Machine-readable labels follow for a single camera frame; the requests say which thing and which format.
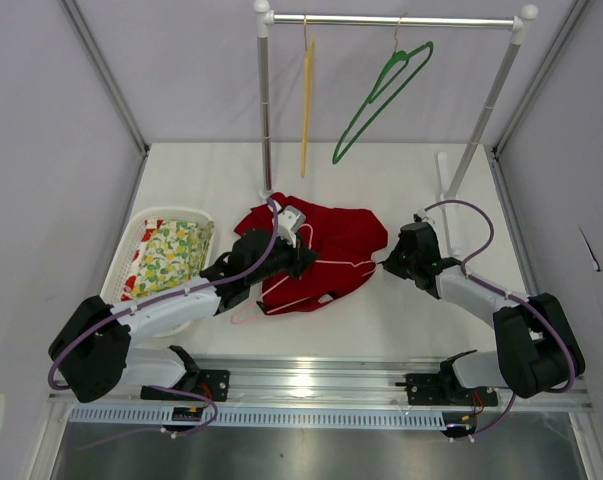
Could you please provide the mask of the pink clothes hanger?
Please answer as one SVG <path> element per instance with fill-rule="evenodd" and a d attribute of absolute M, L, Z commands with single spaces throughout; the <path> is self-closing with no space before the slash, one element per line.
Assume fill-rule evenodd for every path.
<path fill-rule="evenodd" d="M 299 234 L 318 258 L 300 279 L 279 274 L 265 282 L 255 305 L 266 316 L 313 312 L 353 293 L 372 277 L 373 255 L 388 243 L 387 230 L 378 221 L 352 228 L 304 223 Z"/>

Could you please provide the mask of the red skirt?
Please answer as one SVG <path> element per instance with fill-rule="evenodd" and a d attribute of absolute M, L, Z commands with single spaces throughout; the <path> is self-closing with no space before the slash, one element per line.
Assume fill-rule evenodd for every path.
<path fill-rule="evenodd" d="M 299 279 L 280 273 L 262 283 L 257 305 L 265 315 L 319 310 L 372 278 L 373 255 L 388 245 L 388 232 L 372 211 L 329 208 L 280 192 L 272 198 L 305 216 L 297 234 L 318 258 Z"/>

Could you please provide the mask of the green clothes hanger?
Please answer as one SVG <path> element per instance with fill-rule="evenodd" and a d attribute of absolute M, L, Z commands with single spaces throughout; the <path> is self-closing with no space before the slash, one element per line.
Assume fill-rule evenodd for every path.
<path fill-rule="evenodd" d="M 399 17 L 394 28 L 394 48 L 377 78 L 337 140 L 332 153 L 332 164 L 337 165 L 356 144 L 363 133 L 407 88 L 415 77 L 428 65 L 435 44 L 428 40 L 413 48 L 399 48 L 398 31 L 404 15 Z"/>

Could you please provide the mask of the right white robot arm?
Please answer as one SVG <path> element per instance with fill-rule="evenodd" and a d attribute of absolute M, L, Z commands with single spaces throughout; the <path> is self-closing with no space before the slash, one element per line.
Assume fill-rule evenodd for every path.
<path fill-rule="evenodd" d="M 460 403 L 477 387 L 505 387 L 521 398 L 570 388 L 585 372 L 585 359 L 566 313 L 554 295 L 521 296 L 480 276 L 461 261 L 441 256 L 437 235 L 426 222 L 401 227 L 398 242 L 382 262 L 385 271 L 437 300 L 462 308 L 490 326 L 496 348 L 457 354 L 441 364 L 439 395 Z"/>

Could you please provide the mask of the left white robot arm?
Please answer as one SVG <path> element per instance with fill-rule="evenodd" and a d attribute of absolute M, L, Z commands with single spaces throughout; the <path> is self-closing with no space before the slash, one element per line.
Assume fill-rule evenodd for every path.
<path fill-rule="evenodd" d="M 95 295 L 83 300 L 49 347 L 47 381 L 69 390 L 81 403 L 96 401 L 119 386 L 138 386 L 144 400 L 185 400 L 202 394 L 205 380 L 182 347 L 142 349 L 150 338 L 196 320 L 224 313 L 252 286 L 278 274 L 300 278 L 319 255 L 298 240 L 252 229 L 231 251 L 182 285 L 114 304 Z"/>

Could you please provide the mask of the yellow clothes hanger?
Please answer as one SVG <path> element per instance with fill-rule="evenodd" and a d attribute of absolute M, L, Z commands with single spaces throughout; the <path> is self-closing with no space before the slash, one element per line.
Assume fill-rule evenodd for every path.
<path fill-rule="evenodd" d="M 304 33 L 304 65 L 303 65 L 303 123 L 302 123 L 302 140 L 301 140 L 301 159 L 300 159 L 300 174 L 301 178 L 306 177 L 307 170 L 307 155 L 308 142 L 310 136 L 310 121 L 311 121 L 311 103 L 314 75 L 314 60 L 315 60 L 315 37 L 309 36 L 307 33 L 307 17 L 303 19 Z"/>

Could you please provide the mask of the lemon print cloth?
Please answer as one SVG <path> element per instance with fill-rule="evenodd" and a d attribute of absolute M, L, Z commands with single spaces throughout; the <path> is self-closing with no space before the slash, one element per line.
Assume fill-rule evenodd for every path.
<path fill-rule="evenodd" d="M 120 299 L 135 300 L 177 287 L 205 268 L 213 221 L 146 220 Z"/>

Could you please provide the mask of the white plastic laundry basket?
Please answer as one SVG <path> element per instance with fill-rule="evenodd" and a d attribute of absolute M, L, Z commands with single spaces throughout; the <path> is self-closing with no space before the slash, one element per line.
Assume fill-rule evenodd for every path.
<path fill-rule="evenodd" d="M 115 312 L 129 308 L 133 310 L 132 313 L 119 318 L 118 322 L 130 328 L 134 346 L 147 343 L 156 336 L 174 335 L 192 321 L 214 316 L 219 306 L 219 299 L 215 296 L 213 287 L 209 286 L 199 291 L 194 289 L 207 283 L 198 275 L 177 287 L 147 297 L 128 301 L 120 299 L 128 269 L 144 234 L 145 221 L 157 219 L 213 221 L 209 214 L 196 209 L 154 207 L 139 212 L 128 223 L 110 265 L 100 297 L 105 303 L 112 305 Z M 205 268 L 211 261 L 214 235 L 215 227 Z"/>

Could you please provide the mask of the white clothes rack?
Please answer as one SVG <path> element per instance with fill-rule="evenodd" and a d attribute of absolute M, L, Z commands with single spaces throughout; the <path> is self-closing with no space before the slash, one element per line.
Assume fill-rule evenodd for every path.
<path fill-rule="evenodd" d="M 517 16 L 507 19 L 463 19 L 463 18 L 435 18 L 435 17 L 390 17 L 390 16 L 363 16 L 363 15 L 321 15 L 321 14 L 282 14 L 270 8 L 267 1 L 255 1 L 253 10 L 256 18 L 259 90 L 260 90 L 260 123 L 261 145 L 263 161 L 263 189 L 262 196 L 267 197 L 274 192 L 271 162 L 271 132 L 270 132 L 270 90 L 268 72 L 268 38 L 269 27 L 275 24 L 301 24 L 307 25 L 343 25 L 343 26 L 387 26 L 399 29 L 401 27 L 447 27 L 447 28 L 484 28 L 502 29 L 510 32 L 509 45 L 499 66 L 491 89 L 484 102 L 480 115 L 466 144 L 457 168 L 452 170 L 452 164 L 446 152 L 439 152 L 436 156 L 437 175 L 439 181 L 439 200 L 443 202 L 442 218 L 445 227 L 447 251 L 454 257 L 463 253 L 462 229 L 456 204 L 457 194 L 462 181 L 467 173 L 474 154 L 481 144 L 481 137 L 492 115 L 496 101 L 502 91 L 507 76 L 514 64 L 521 45 L 533 23 L 538 16 L 538 8 L 532 4 L 522 8 Z M 423 45 L 407 52 L 398 48 L 393 50 L 386 64 L 382 67 L 377 80 L 369 94 L 365 97 L 362 107 L 357 110 L 354 118 L 348 124 L 353 127 L 363 113 L 364 108 L 374 103 L 388 86 L 408 68 L 412 59 L 421 53 L 426 57 L 415 68 L 413 73 L 405 79 L 397 89 L 391 93 L 371 117 L 355 133 L 346 129 L 341 134 L 332 155 L 332 162 L 338 163 L 343 159 L 350 148 L 359 140 L 362 133 L 385 110 L 387 106 L 407 87 L 430 61 L 434 52 L 434 43 L 425 42 Z"/>

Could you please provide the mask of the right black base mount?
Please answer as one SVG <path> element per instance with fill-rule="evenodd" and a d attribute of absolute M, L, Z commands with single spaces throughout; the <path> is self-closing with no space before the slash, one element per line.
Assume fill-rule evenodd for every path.
<path fill-rule="evenodd" d="M 452 377 L 433 373 L 408 373 L 395 383 L 413 406 L 495 407 L 498 395 L 487 387 L 462 387 Z"/>

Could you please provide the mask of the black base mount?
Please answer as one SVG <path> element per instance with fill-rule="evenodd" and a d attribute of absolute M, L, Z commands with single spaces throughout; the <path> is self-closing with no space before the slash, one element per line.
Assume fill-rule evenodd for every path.
<path fill-rule="evenodd" d="M 143 386 L 140 397 L 142 400 L 192 400 L 185 393 L 205 396 L 214 402 L 225 402 L 230 386 L 230 372 L 228 370 L 200 370 L 198 373 L 186 372 L 182 378 L 171 387 L 178 393 L 168 393 L 162 390 Z"/>
<path fill-rule="evenodd" d="M 395 383 L 413 406 L 495 407 L 498 395 L 487 387 L 462 387 L 452 377 L 433 373 L 408 373 Z"/>

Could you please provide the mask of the aluminium mounting rail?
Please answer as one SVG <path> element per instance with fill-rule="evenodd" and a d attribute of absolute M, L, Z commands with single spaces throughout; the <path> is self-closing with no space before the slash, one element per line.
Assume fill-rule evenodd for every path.
<path fill-rule="evenodd" d="M 230 386 L 225 406 L 365 409 L 408 405 L 415 409 L 461 410 L 457 406 L 413 406 L 406 392 L 396 387 L 408 373 L 440 370 L 439 358 L 406 361 L 375 359 L 249 358 L 197 356 L 200 370 L 228 370 Z M 101 385 L 86 402 L 176 402 L 142 400 L 143 386 L 168 385 L 185 373 L 182 360 L 168 350 L 142 350 L 129 360 L 129 368 L 114 387 Z"/>

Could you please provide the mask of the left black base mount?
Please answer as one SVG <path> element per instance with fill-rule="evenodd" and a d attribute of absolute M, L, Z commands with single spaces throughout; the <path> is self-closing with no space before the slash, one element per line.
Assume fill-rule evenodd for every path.
<path fill-rule="evenodd" d="M 185 393 L 205 396 L 214 402 L 225 402 L 230 386 L 230 372 L 228 370 L 200 370 L 198 373 L 186 372 L 182 378 L 171 387 L 178 393 L 168 393 L 162 390 L 143 386 L 140 397 L 142 400 L 192 400 Z"/>

